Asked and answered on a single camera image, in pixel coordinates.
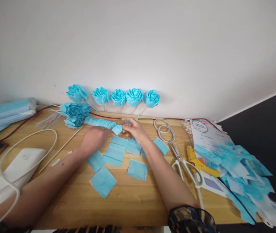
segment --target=white power bank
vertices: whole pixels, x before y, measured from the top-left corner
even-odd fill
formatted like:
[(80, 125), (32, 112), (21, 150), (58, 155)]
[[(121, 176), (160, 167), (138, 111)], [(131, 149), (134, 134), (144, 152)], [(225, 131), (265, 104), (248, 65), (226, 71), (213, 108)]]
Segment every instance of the white power bank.
[[(4, 171), (5, 177), (10, 182), (13, 182), (14, 180), (18, 179), (27, 171), (29, 171), (46, 154), (46, 152), (46, 150), (38, 148), (22, 149), (19, 152), (19, 154), (15, 157), (15, 159), (10, 163), (7, 169)], [(35, 170), (37, 169), (37, 167), (35, 167), (25, 176), (15, 181), (14, 185), (17, 188), (21, 188), (25, 184), (27, 184), (32, 175), (34, 174)], [(3, 178), (0, 177), (0, 204), (14, 193), (15, 191), (8, 186), (8, 184), (3, 180)]]

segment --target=blue paper rose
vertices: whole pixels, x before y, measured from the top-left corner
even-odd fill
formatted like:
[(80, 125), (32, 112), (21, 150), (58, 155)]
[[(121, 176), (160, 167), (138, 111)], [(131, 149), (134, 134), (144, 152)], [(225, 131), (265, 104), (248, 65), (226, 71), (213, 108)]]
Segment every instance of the blue paper rose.
[(99, 105), (106, 105), (106, 103), (110, 103), (111, 101), (110, 93), (103, 87), (96, 88), (96, 90), (93, 91), (93, 97)]
[(125, 92), (121, 89), (115, 89), (111, 95), (111, 98), (113, 100), (114, 106), (123, 107), (126, 104)]
[(83, 101), (84, 99), (87, 99), (88, 97), (86, 90), (79, 85), (74, 84), (68, 87), (68, 90), (69, 91), (66, 92), (66, 94), (75, 103), (80, 103), (81, 101)]
[(60, 107), (61, 115), (66, 117), (86, 117), (90, 114), (90, 106), (88, 104), (75, 104), (75, 103), (65, 103)]
[(75, 116), (75, 117), (68, 117), (65, 120), (66, 126), (69, 128), (80, 128), (81, 124), (84, 122), (85, 117), (84, 116)]
[(155, 90), (150, 90), (145, 94), (144, 103), (149, 108), (155, 107), (160, 101), (160, 95)]
[(126, 93), (127, 104), (136, 108), (143, 99), (143, 94), (140, 89), (133, 88)]

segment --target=wooden table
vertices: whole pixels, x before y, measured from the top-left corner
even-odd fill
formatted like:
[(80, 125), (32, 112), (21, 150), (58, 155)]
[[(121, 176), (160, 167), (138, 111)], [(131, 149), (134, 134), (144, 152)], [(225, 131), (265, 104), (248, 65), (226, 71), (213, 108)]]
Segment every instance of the wooden table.
[[(96, 112), (97, 114), (122, 118), (128, 115), (116, 113)], [(9, 147), (14, 145), (20, 139), (27, 135), (38, 131), (35, 123), (49, 114), (44, 110), (38, 117), (30, 120), (22, 126), (15, 134), (9, 137), (5, 142)], [(119, 119), (109, 119), (118, 124), (123, 121)], [(157, 132), (153, 126), (153, 120), (139, 120), (149, 134), (151, 139), (157, 137)], [(180, 155), (186, 159), (186, 142), (189, 141), (187, 133), (182, 127), (181, 120), (168, 120), (176, 134), (176, 144)], [(12, 132), (21, 122), (10, 125), (0, 132), (0, 139)], [(77, 148), (82, 142), (84, 134), (91, 126), (83, 125), (80, 132), (66, 145), (66, 147), (56, 156), (56, 158), (45, 169), (50, 168), (51, 164), (58, 158), (67, 156), (67, 152)], [(52, 129), (58, 133), (58, 141), (52, 152), (39, 165), (32, 179), (39, 176), (38, 171), (46, 164), (46, 162), (60, 149), (62, 145), (76, 132), (76, 129), (70, 129), (65, 126), (64, 121), (59, 121)], [(105, 154), (110, 140), (114, 134), (111, 134), (100, 149)], [(7, 156), (4, 161), (3, 170), (10, 164), (19, 151), (25, 147), (43, 148), (48, 150), (54, 141), (53, 132), (42, 132), (23, 141)], [(142, 182), (129, 175), (127, 169), (130, 159), (135, 159), (148, 164), (146, 158), (138, 157), (125, 152), (125, 157), (120, 168), (110, 165), (105, 166), (113, 174), (117, 180), (116, 186), (111, 190), (108, 197), (103, 199), (94, 190), (89, 183), (89, 179), (95, 174), (90, 165), (85, 162), (73, 173), (67, 180), (58, 195), (51, 202), (42, 217), (35, 225), (35, 229), (54, 229), (62, 227), (80, 227), (84, 225), (107, 225), (114, 224), (116, 226), (164, 226), (167, 225), (168, 212), (166, 211), (157, 188), (152, 171), (148, 170), (147, 181)], [(175, 157), (170, 150), (165, 159), (168, 163), (173, 164)], [(189, 189), (197, 198), (196, 190), (193, 182), (189, 178), (185, 178), (185, 182)], [(242, 223), (239, 211), (231, 204), (229, 199), (214, 194), (208, 190), (201, 189), (205, 209), (214, 217), (217, 224)]]

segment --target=patterned sleeve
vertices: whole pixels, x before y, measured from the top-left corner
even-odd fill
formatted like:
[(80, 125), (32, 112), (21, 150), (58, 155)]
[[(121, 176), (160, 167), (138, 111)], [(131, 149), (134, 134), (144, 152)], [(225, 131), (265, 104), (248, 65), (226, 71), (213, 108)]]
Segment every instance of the patterned sleeve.
[(219, 233), (213, 217), (207, 211), (188, 205), (169, 211), (168, 226), (173, 233)]

